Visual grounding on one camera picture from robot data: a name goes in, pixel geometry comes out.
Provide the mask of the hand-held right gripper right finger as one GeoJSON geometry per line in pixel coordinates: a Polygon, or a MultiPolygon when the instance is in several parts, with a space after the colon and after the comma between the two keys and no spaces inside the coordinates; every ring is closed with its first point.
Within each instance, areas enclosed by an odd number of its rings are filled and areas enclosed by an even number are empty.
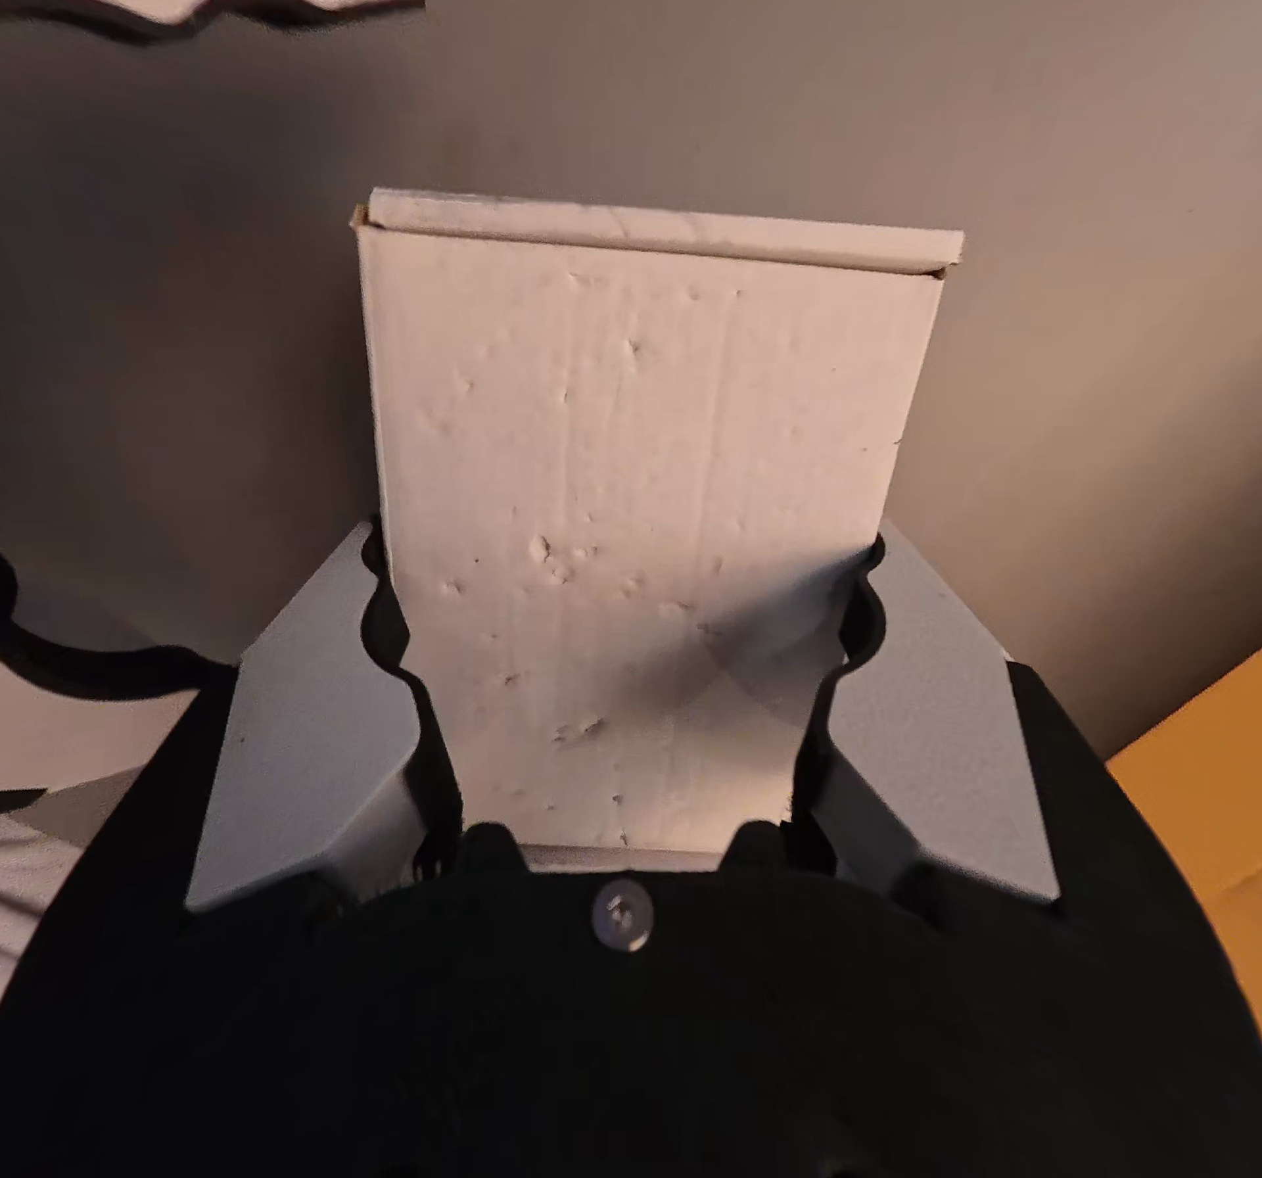
{"type": "Polygon", "coordinates": [[[884,896],[930,867],[1057,902],[1011,662],[892,521],[837,635],[795,768],[797,864],[884,896]]]}

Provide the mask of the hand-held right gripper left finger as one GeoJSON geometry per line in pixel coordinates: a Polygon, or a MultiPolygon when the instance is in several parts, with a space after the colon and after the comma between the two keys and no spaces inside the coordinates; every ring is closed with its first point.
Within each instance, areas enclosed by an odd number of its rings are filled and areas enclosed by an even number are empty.
{"type": "Polygon", "coordinates": [[[296,877],[366,902],[446,871],[465,804],[383,527],[359,524],[245,651],[186,909],[296,877]]]}

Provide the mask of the yellow plastic bin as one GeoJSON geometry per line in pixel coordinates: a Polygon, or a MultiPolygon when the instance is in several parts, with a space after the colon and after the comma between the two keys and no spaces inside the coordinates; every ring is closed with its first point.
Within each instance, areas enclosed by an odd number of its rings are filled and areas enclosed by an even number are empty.
{"type": "Polygon", "coordinates": [[[1109,764],[1182,872],[1261,1020],[1261,654],[1109,764]]]}

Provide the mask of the white cardboard box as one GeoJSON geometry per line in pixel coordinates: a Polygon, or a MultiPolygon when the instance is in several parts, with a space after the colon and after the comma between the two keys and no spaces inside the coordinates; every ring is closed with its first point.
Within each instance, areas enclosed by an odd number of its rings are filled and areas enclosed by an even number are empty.
{"type": "Polygon", "coordinates": [[[962,230],[377,187],[383,533],[466,826],[710,871],[791,811],[962,230]]]}

